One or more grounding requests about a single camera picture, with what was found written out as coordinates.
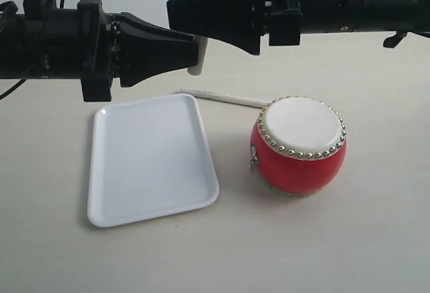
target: table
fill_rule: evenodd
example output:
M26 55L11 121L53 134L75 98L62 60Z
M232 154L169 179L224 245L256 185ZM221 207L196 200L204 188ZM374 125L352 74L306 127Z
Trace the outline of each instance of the table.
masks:
M304 199L249 169L258 110L199 100L220 197L212 206L98 229L86 218L94 112L79 81L30 81L0 102L0 292L428 292L429 41L304 36L250 56L210 41L204 73L113 88L114 102L205 89L305 95L343 115L337 178ZM10 81L0 81L6 90Z

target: drumstick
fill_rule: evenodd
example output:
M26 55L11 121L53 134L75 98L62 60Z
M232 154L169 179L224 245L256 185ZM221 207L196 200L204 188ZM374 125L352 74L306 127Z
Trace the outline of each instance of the drumstick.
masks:
M236 105L249 106L254 108L264 108L270 101L251 99L246 97L238 97L232 95L223 95L221 93L213 93L211 91L196 90L196 89L181 89L177 93L186 93L196 98L221 101L223 103L233 103Z
M199 46L199 61L196 66L188 68L188 73L193 76L198 76L202 73L206 48L208 47L208 39L203 36L194 36L194 41Z

